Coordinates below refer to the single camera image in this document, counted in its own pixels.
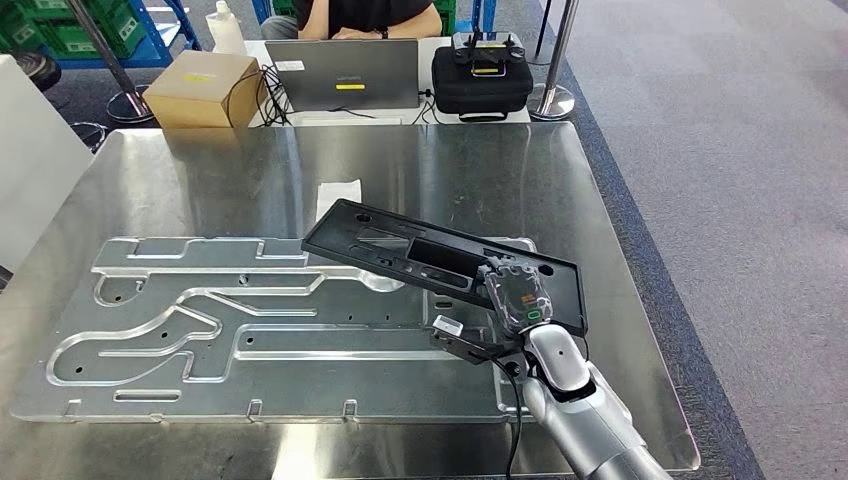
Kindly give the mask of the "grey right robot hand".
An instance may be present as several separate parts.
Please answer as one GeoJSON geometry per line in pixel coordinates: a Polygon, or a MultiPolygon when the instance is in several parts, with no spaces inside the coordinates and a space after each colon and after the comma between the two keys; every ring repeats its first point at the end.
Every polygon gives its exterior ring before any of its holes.
{"type": "Polygon", "coordinates": [[[553,319],[553,303],[536,267],[490,259],[478,267],[478,273],[507,336],[520,337],[553,319]]]}

